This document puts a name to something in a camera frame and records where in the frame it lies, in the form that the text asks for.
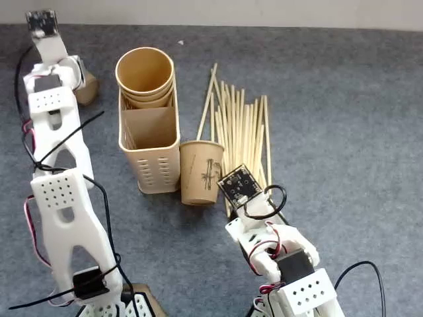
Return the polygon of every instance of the gray carpet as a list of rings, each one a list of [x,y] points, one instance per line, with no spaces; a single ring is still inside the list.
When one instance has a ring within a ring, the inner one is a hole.
[[[114,80],[117,59],[137,46],[156,46],[174,59],[183,139],[195,137],[213,62],[219,62],[219,78],[245,87],[250,99],[267,94],[274,179],[288,191],[286,217],[318,248],[332,280],[350,264],[372,260],[383,274],[388,316],[422,315],[423,34],[60,28],[68,51],[83,57],[101,81],[99,99],[80,112],[86,119],[106,110],[84,136],[95,177],[108,190],[122,266],[132,281],[150,285],[170,316],[244,316],[263,280],[249,270],[225,232],[221,203],[201,210],[181,205],[179,193],[138,192],[117,145]],[[7,312],[9,305],[48,295],[54,283],[34,257],[22,212],[31,173],[12,82],[30,40],[23,25],[0,26],[0,38],[0,314],[74,316],[75,306],[47,304]],[[24,70],[37,60],[32,54]],[[100,194],[90,193],[104,223]],[[338,294],[346,316],[380,316],[370,267],[353,271]]]

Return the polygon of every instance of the stacked paper cups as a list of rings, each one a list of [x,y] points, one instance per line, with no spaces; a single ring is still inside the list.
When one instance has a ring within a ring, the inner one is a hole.
[[[174,90],[172,59],[157,48],[136,48],[119,59],[116,80],[132,108],[166,106]]]

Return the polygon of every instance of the black circuit board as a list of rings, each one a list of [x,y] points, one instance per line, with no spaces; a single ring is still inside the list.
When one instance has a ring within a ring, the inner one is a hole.
[[[58,34],[58,22],[53,10],[30,11],[26,21],[33,38],[47,38]]]
[[[217,185],[235,210],[262,192],[262,188],[244,164],[224,176]]]

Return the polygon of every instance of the kraft paper cup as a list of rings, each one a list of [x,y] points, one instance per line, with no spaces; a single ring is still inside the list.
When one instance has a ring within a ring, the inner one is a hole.
[[[172,81],[172,84],[170,85],[170,87],[163,89],[162,91],[158,92],[157,94],[152,94],[151,96],[138,96],[136,94],[131,94],[130,92],[127,92],[127,91],[124,91],[124,90],[122,90],[122,94],[124,94],[124,96],[127,99],[140,101],[140,102],[150,102],[150,101],[158,100],[161,97],[163,97],[164,95],[170,95],[173,92],[173,88],[174,88],[174,81]]]
[[[120,88],[130,94],[151,96],[172,85],[172,59],[157,48],[136,48],[125,53],[116,64]]]
[[[166,95],[164,95],[160,99],[149,101],[149,102],[137,101],[128,97],[126,97],[126,101],[128,101],[128,103],[134,108],[139,108],[139,109],[160,108],[167,105],[169,99],[172,96],[172,93],[173,93],[173,89],[168,91],[168,93],[166,93]]]
[[[185,205],[209,205],[217,201],[224,148],[211,141],[180,145],[180,189]]]

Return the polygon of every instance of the circuit board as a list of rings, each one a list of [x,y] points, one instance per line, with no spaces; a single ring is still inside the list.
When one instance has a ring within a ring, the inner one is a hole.
[[[235,210],[262,192],[262,188],[244,164],[224,176],[217,185]]]

